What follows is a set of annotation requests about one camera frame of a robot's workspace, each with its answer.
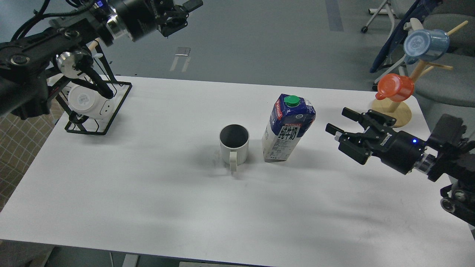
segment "mug rack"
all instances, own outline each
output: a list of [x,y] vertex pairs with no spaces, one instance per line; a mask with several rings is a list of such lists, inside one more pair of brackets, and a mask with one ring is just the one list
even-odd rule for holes
[[112,125],[112,122],[114,121],[115,117],[117,116],[120,108],[122,107],[122,104],[124,103],[124,100],[126,97],[129,95],[130,90],[132,89],[132,83],[130,82],[121,82],[117,81],[115,78],[114,74],[112,73],[111,67],[105,58],[105,55],[102,51],[102,48],[99,44],[96,45],[95,47],[96,52],[99,54],[102,54],[102,56],[99,58],[99,62],[97,62],[97,59],[94,58],[94,61],[96,65],[101,69],[102,73],[104,76],[108,79],[105,80],[105,82],[109,85],[109,88],[114,91],[114,97],[115,99],[115,110],[114,113],[111,115],[111,117],[107,119],[93,119],[93,118],[88,118],[79,116],[79,118],[82,118],[85,121],[83,122],[72,122],[71,118],[76,117],[78,114],[72,111],[65,99],[67,99],[67,96],[62,92],[62,89],[67,85],[67,83],[63,83],[62,86],[59,88],[59,93],[55,98],[60,104],[60,106],[64,109],[64,111],[68,114],[69,116],[69,121],[67,122],[65,126],[65,130],[68,133],[73,133],[73,134],[87,134],[87,135],[105,135],[107,131],[109,131],[109,128]]

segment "orange cup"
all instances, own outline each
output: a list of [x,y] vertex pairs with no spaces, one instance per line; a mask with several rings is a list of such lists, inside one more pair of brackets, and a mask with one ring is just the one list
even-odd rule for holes
[[385,75],[378,82],[376,99],[389,98],[394,102],[402,102],[414,93],[414,83],[411,78],[394,73]]

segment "chair leg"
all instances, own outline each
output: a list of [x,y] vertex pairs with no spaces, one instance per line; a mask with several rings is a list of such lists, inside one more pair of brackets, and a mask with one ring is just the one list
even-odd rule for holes
[[381,5],[378,7],[378,10],[373,14],[373,16],[371,16],[371,19],[366,23],[365,26],[363,26],[363,28],[361,28],[362,33],[365,33],[365,32],[368,31],[368,26],[371,24],[371,22],[374,20],[374,18],[379,14],[381,9],[383,9],[383,7],[388,4],[388,2],[389,2],[389,0],[383,0]]
[[[376,12],[378,12],[378,9],[368,9],[368,13],[369,13],[370,15],[372,15],[372,14],[374,14],[374,13],[376,13]],[[379,11],[379,14],[380,14],[380,15],[387,15],[388,12],[386,11],[386,9],[381,9],[381,10]]]
[[391,71],[401,66],[401,64],[404,62],[405,57],[406,55],[403,55],[400,60],[398,60],[396,63],[390,66],[383,74],[381,74],[376,80],[374,80],[374,83],[377,84],[381,80],[381,78],[383,78],[386,74],[391,73]]
[[398,67],[399,75],[401,76],[407,76],[406,71],[404,70],[403,66]]

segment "white mug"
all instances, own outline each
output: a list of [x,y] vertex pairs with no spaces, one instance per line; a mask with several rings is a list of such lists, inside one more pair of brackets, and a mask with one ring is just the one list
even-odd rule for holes
[[114,113],[113,99],[107,99],[98,92],[82,86],[75,86],[67,96],[69,107],[78,114],[93,119],[104,119]]
[[219,145],[221,157],[229,164],[232,172],[238,170],[238,165],[243,164],[249,149],[249,131],[241,125],[231,124],[219,132]]

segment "gray chair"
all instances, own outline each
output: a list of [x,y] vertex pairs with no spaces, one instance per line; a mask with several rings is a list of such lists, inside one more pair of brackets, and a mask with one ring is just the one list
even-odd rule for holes
[[[424,20],[425,29],[449,31],[468,20],[468,24],[450,36],[451,53],[434,61],[453,66],[454,70],[433,69],[416,82],[415,96],[447,105],[475,107],[475,1],[447,0]],[[408,65],[411,73],[416,64]]]
[[[454,70],[433,69],[417,80],[414,95],[447,105],[475,107],[475,58],[445,54],[434,63],[453,66]],[[408,72],[415,67],[408,65]]]
[[394,16],[396,16],[396,18],[398,19],[403,18],[413,3],[414,0],[383,0],[380,6],[374,11],[374,14],[370,18],[370,20],[366,23],[365,26],[361,28],[361,32],[366,33],[368,31],[369,25],[373,22],[374,18],[378,14],[383,14],[384,11],[384,13],[389,16],[389,20],[391,22],[391,31],[389,31],[388,35],[389,38],[389,36],[391,36],[391,33],[394,31],[394,27],[396,25]]

